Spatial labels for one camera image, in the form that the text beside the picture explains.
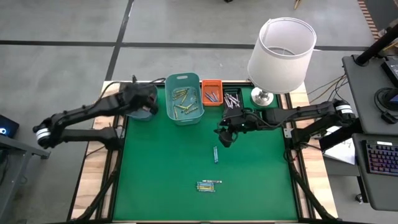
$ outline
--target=desk leg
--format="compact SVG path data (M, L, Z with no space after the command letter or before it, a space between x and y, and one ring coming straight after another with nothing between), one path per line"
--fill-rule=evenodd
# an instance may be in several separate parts
M354 133L362 133L361 122L359 122L359 118L356 118L355 122L346 128L340 128L339 130L331 133L319 140L319 145L321 146L322 151L324 152L331 147L350 139Z
M45 149L38 149L36 147L29 146L22 142L16 141L5 136L0 136L0 147L5 147L6 149L15 149L25 151L26 153L32 153L40 156L42 159L48 159L50 157L50 151Z
M362 202L369 203L368 196L366 196L365 186L363 185L361 177L356 177L356 180L358 181L359 190L361 191Z

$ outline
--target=white paper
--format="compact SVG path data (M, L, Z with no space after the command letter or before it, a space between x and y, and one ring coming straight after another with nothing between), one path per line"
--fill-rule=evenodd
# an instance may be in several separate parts
M333 126L327 129L328 134L335 132L340 127ZM340 144L325 151L324 156L355 165L355 147L353 139L347 139Z

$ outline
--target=floor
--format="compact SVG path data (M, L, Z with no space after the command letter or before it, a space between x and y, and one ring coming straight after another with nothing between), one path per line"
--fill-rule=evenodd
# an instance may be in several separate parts
M342 56L360 54L358 47L373 43L357 0L304 0L296 11L293 6L293 0L0 0L0 95L6 96L0 98L0 114L21 124L18 140L36 146L33 125L95 101L104 80L132 75L153 80L180 72L247 79L248 46L263 23L276 17L306 21L317 33L317 46L330 49L314 51L305 80L308 92L343 75ZM195 44L210 45L199 49ZM329 92L313 103L325 101ZM348 85L339 93L353 105ZM91 125L87 121L76 128ZM67 218L85 147L61 144L51 149L49 160L31 161L10 223ZM395 213L354 202L351 195L359 189L352 179L330 177L330 182L340 218L396 220Z

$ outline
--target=green table mat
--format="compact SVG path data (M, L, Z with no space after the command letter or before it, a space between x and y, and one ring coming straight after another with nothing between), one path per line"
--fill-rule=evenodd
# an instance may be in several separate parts
M245 107L253 107L251 89L242 87ZM198 124L176 126L163 87L158 104L151 121L128 121L114 220L297 219L281 129L239 134L225 148L213 132L222 106L206 106ZM196 182L205 179L223 183L215 193L197 192Z

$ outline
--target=teal plastic basket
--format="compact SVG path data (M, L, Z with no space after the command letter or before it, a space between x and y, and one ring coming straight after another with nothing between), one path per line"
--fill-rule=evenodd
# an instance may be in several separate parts
M182 113L182 110L177 110L177 117L175 116L174 105L179 105L182 99L173 100L173 92L178 90L188 89L187 99L184 104L189 105L194 103L192 108L198 107L197 110L191 113ZM195 73L181 73L170 75L165 82L166 91L166 106L167 116L172 119L177 125L196 124L204 114L203 103L201 101L200 80Z

